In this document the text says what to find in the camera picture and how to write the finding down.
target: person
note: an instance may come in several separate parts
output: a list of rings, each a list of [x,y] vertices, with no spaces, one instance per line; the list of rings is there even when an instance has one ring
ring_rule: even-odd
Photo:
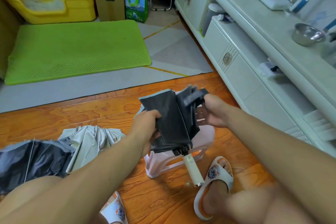
[[[110,213],[99,211],[149,151],[160,116],[156,110],[140,113],[126,137],[66,178],[42,177],[13,190],[0,203],[0,223],[126,223],[118,195]],[[205,214],[225,215],[241,224],[336,223],[333,157],[211,94],[197,117],[200,125],[229,128],[279,182],[229,194],[229,184],[213,180],[200,201]],[[232,176],[224,158],[218,165]],[[207,175],[217,174],[210,169]]]

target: printed design on slipper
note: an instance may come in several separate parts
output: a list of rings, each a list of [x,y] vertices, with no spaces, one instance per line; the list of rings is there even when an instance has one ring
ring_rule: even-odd
[[[219,175],[219,169],[218,169],[218,165],[214,165],[212,168],[210,168],[209,172],[208,172],[208,178],[209,179],[215,179],[217,177],[217,175]]]
[[[119,200],[115,201],[115,214],[122,220],[125,220],[125,209]]]

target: metal chair leg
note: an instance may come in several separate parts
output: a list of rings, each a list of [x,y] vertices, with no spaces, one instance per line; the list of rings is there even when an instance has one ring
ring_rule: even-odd
[[[157,8],[153,8],[152,7],[152,0],[149,0],[150,9],[152,11],[156,11],[156,12],[169,11],[172,8],[172,4],[173,4],[173,0],[170,0],[170,7],[168,9],[166,9],[166,8],[164,8],[164,9],[157,9]]]

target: metal bowl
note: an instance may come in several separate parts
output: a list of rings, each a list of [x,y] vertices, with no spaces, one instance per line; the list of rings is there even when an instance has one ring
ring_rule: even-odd
[[[325,34],[318,29],[304,23],[295,25],[292,39],[302,46],[312,46],[315,43],[325,41]]]

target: pink plastic stool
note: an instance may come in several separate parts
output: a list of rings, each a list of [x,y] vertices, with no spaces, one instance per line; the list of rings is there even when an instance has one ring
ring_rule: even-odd
[[[215,129],[213,126],[204,125],[199,127],[200,131],[195,135],[192,139],[192,149],[189,153],[193,153],[195,151],[199,151],[199,153],[194,156],[194,160],[198,161],[203,158],[204,153],[206,150],[213,144],[215,139]],[[175,158],[180,158],[180,156],[175,156],[172,151],[161,152],[161,153],[154,153],[153,151],[150,152],[144,157],[146,162],[146,173],[149,178],[155,178],[166,172],[168,170],[172,170],[180,165],[183,165],[184,162],[180,161],[174,164],[167,166],[167,163]]]

